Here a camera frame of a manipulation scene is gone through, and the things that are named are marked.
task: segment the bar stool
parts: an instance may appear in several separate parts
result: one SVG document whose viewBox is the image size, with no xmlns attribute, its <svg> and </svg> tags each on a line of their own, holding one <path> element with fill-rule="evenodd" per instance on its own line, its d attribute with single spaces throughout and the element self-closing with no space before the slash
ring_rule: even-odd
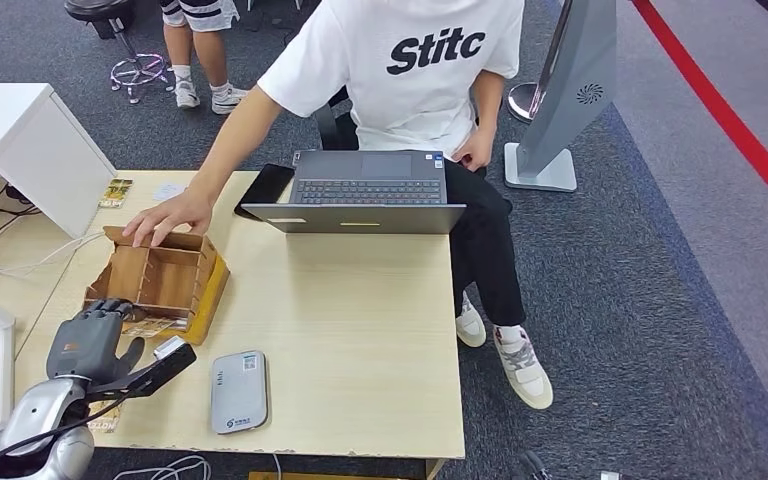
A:
<svg viewBox="0 0 768 480">
<path fill-rule="evenodd" d="M 127 87 L 128 101 L 139 103 L 137 87 L 160 80 L 166 91 L 175 90 L 175 86 L 166 78 L 166 60 L 156 53 L 137 53 L 125 35 L 124 26 L 119 20 L 132 8 L 134 0 L 66 0 L 66 12 L 74 19 L 84 22 L 108 22 L 113 34 L 125 47 L 128 56 L 110 70 L 110 88 L 119 90 Z"/>
</svg>

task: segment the wooden organizer box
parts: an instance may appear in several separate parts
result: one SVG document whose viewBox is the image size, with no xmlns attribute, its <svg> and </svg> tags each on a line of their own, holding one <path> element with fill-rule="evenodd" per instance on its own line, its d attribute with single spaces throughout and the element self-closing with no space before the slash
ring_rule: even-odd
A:
<svg viewBox="0 0 768 480">
<path fill-rule="evenodd" d="M 156 336 L 179 335 L 201 345 L 207 337 L 230 272 L 210 240 L 191 233 L 170 233 L 158 247 L 151 237 L 139 247 L 122 227 L 104 227 L 115 245 L 110 261 L 84 295 L 84 307 L 104 298 L 130 300 L 146 319 L 176 320 Z"/>
</svg>

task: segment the white sock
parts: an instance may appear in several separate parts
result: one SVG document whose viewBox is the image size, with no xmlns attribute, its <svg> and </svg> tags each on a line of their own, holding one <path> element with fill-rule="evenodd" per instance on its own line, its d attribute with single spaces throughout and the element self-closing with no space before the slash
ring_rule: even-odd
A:
<svg viewBox="0 0 768 480">
<path fill-rule="evenodd" d="M 218 87 L 211 85 L 210 90 L 213 92 L 214 96 L 225 96 L 231 90 L 231 82 L 225 82 L 225 85 L 220 85 Z"/>
<path fill-rule="evenodd" d="M 189 87 L 193 87 L 193 79 L 191 77 L 191 69 L 189 65 L 172 65 L 172 72 L 175 73 L 175 85 L 181 82 L 189 83 Z"/>
<path fill-rule="evenodd" d="M 496 325 L 496 329 L 499 331 L 502 343 L 511 344 L 522 340 L 522 332 L 524 330 L 519 325 L 515 327 L 500 327 Z"/>
</svg>

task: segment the red line on floor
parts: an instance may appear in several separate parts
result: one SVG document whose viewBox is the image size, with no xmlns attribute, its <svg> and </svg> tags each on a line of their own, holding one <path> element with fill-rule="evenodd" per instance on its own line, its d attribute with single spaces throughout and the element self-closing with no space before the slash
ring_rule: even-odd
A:
<svg viewBox="0 0 768 480">
<path fill-rule="evenodd" d="M 650 0 L 632 0 L 632 3 L 690 88 L 768 186 L 768 150 L 708 80 Z"/>
</svg>

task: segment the logo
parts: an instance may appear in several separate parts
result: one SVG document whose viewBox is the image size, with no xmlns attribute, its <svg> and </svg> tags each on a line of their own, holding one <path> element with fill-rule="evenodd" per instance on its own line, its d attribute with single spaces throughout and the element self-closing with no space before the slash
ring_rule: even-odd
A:
<svg viewBox="0 0 768 480">
<path fill-rule="evenodd" d="M 463 35 L 463 27 L 453 30 L 444 28 L 439 37 L 426 35 L 422 43 L 418 38 L 406 38 L 397 43 L 390 53 L 395 65 L 387 67 L 390 75 L 401 75 L 413 70 L 440 63 L 442 60 L 457 60 L 458 57 L 469 58 L 481 50 L 481 42 L 487 36 L 484 32 Z"/>
<path fill-rule="evenodd" d="M 592 105 L 602 99 L 602 95 L 605 94 L 605 89 L 597 83 L 588 83 L 581 87 L 578 93 L 575 94 L 575 99 L 578 103 L 584 105 Z"/>
<path fill-rule="evenodd" d="M 248 425 L 251 423 L 251 417 L 246 418 L 231 418 L 225 422 L 225 426 L 231 428 L 233 426 Z"/>
</svg>

